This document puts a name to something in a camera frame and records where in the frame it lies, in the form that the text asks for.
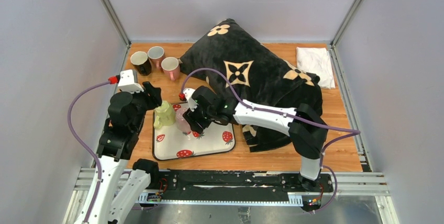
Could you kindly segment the brown pink mug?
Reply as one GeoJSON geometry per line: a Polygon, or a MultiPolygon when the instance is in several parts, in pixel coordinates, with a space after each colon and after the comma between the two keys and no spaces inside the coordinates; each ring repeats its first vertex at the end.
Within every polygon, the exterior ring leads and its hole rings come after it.
{"type": "Polygon", "coordinates": [[[157,69],[162,69],[161,63],[165,58],[165,50],[161,46],[151,47],[147,51],[147,56],[157,69]]]}

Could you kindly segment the pink round mug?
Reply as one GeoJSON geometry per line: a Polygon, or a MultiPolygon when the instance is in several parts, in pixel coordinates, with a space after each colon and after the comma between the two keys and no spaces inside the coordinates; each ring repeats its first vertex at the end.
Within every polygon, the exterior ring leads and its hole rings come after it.
{"type": "Polygon", "coordinates": [[[180,77],[180,63],[177,58],[167,57],[162,60],[161,68],[166,77],[171,81],[176,81],[180,77]]]}

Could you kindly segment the black mug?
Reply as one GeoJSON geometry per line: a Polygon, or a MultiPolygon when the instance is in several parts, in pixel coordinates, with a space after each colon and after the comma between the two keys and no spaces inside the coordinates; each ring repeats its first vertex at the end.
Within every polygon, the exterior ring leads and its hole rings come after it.
{"type": "Polygon", "coordinates": [[[130,62],[136,71],[142,76],[148,76],[152,72],[152,66],[148,54],[143,51],[137,51],[130,56],[130,62]]]}

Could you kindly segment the white strawberry tray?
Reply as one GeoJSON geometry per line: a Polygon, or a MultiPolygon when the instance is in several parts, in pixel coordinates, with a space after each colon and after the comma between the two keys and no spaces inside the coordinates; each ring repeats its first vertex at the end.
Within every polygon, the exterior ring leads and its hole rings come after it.
{"type": "Polygon", "coordinates": [[[202,134],[181,132],[177,124],[153,128],[153,157],[159,161],[226,153],[236,144],[234,127],[211,124],[202,134]]]}

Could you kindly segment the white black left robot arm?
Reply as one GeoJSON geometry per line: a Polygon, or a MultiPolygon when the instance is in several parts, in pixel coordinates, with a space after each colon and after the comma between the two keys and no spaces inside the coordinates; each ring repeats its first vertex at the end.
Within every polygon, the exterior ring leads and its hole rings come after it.
{"type": "Polygon", "coordinates": [[[142,191],[160,184],[157,162],[140,159],[121,190],[117,189],[138,142],[146,112],[162,104],[161,88],[150,82],[135,83],[133,88],[132,92],[121,91],[110,98],[97,151],[87,149],[96,169],[75,223],[123,223],[142,191]]]}

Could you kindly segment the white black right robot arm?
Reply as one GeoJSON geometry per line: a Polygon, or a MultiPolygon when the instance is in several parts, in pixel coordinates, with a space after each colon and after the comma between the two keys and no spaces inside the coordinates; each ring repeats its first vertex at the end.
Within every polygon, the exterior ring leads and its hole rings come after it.
{"type": "Polygon", "coordinates": [[[252,125],[271,129],[289,137],[302,157],[297,184],[305,191],[320,189],[322,148],[327,137],[325,122],[306,104],[278,108],[255,104],[239,97],[223,99],[206,86],[186,88],[179,94],[187,102],[183,114],[192,131],[203,133],[211,124],[252,125]]]}

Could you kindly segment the green octagonal mug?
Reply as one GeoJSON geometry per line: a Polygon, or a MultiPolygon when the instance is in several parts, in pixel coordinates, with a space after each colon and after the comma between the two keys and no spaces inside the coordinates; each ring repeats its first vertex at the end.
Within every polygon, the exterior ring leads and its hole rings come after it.
{"type": "Polygon", "coordinates": [[[154,129],[159,130],[162,127],[175,124],[175,115],[173,106],[168,101],[163,100],[161,106],[154,109],[154,129]]]}

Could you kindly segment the pink octagonal mug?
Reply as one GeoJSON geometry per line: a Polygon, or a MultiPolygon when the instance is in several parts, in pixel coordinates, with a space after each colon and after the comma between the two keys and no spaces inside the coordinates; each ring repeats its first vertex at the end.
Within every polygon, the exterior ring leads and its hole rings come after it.
{"type": "Polygon", "coordinates": [[[184,118],[184,113],[186,111],[187,111],[187,108],[179,108],[176,111],[175,122],[176,122],[176,126],[177,126],[178,130],[189,134],[191,132],[191,128],[190,128],[188,122],[186,121],[186,119],[184,118]]]}

